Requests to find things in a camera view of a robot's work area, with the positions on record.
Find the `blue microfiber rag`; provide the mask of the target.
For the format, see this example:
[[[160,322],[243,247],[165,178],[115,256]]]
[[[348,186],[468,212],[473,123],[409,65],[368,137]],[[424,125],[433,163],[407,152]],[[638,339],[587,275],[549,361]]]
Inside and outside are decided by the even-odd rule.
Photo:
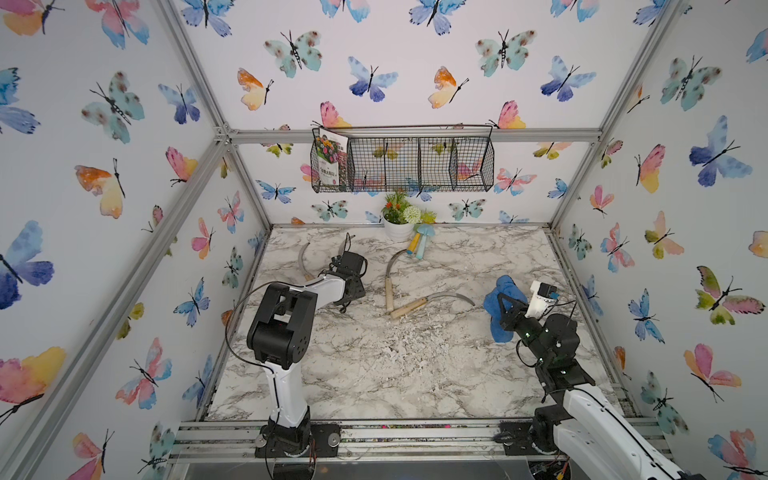
[[[514,333],[504,330],[501,325],[503,313],[512,307],[513,300],[528,303],[528,298],[509,275],[499,277],[494,289],[484,298],[483,307],[490,315],[490,333],[497,344],[509,343],[514,338]]]

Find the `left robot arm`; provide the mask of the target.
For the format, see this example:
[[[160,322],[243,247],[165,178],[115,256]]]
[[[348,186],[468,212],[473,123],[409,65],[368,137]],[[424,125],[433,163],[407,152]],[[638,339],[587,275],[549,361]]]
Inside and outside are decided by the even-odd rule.
[[[259,434],[258,455],[297,457],[311,449],[311,410],[303,394],[301,360],[310,345],[315,314],[327,305],[345,312],[353,301],[363,298],[367,267],[365,257],[344,251],[305,285],[263,284],[265,292],[246,335],[252,360],[237,354],[231,334],[224,334],[230,354],[261,368],[267,377],[271,411]]]

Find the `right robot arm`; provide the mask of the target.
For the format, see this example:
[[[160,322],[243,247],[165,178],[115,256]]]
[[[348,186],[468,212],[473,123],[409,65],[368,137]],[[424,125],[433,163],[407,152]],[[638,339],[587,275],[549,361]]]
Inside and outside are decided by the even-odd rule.
[[[575,358],[576,322],[552,314],[544,322],[527,315],[533,305],[497,295],[500,324],[536,357],[534,373],[543,399],[529,429],[532,447],[563,453],[590,479],[701,479],[663,455],[612,407]]]

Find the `white pot with plant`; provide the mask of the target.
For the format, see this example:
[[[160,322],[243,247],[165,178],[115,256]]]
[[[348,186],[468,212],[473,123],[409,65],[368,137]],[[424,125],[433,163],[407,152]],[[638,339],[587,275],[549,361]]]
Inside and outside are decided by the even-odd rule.
[[[395,243],[409,240],[421,224],[434,224],[437,214],[413,204],[402,191],[389,193],[381,210],[386,235]]]

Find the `teal garden trowel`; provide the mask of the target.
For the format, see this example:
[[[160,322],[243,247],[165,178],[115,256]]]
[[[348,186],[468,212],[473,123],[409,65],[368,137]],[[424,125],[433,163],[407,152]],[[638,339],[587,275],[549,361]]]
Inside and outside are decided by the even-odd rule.
[[[424,257],[429,239],[435,235],[435,230],[432,224],[424,223],[417,228],[417,233],[419,234],[419,242],[415,256],[421,260]]]

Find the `seed packet in basket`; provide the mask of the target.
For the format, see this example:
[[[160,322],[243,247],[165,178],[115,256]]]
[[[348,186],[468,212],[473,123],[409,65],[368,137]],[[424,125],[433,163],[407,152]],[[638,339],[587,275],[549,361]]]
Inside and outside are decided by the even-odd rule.
[[[347,183],[348,138],[319,128],[314,140],[317,170],[322,185],[339,187]]]

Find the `yellow handled garden tool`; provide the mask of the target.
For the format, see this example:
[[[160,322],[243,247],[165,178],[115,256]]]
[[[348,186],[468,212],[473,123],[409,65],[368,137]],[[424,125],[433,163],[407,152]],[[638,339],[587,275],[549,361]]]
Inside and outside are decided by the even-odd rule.
[[[408,245],[408,247],[406,249],[406,253],[408,255],[414,255],[417,252],[419,244],[421,242],[421,237],[422,237],[422,234],[420,232],[416,232],[414,234],[410,244]]]

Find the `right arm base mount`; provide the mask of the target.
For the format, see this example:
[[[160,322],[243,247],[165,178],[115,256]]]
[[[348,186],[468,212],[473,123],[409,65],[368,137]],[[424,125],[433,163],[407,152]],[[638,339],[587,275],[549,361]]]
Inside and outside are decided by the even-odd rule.
[[[570,419],[572,416],[561,405],[540,407],[528,420],[501,422],[493,441],[504,446],[507,456],[554,455],[559,452],[554,429]]]

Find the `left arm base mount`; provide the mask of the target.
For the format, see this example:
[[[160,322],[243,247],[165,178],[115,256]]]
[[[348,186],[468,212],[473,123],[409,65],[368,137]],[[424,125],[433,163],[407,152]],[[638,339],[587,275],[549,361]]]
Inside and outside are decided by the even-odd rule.
[[[341,426],[336,423],[318,423],[310,419],[307,411],[297,426],[280,424],[277,414],[261,427],[256,440],[256,458],[298,458],[303,456],[333,458],[341,443]]]

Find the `aluminium front rail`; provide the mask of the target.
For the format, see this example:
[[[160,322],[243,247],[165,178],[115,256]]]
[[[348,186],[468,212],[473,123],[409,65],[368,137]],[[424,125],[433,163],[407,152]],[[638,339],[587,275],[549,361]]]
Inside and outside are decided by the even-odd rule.
[[[329,462],[427,461],[427,460],[563,460],[554,455],[507,456],[504,446],[493,441],[501,422],[509,419],[373,419],[319,420],[341,426],[341,443]],[[173,463],[235,463],[298,458],[256,458],[256,440],[263,421],[185,422],[176,434],[170,460]]]

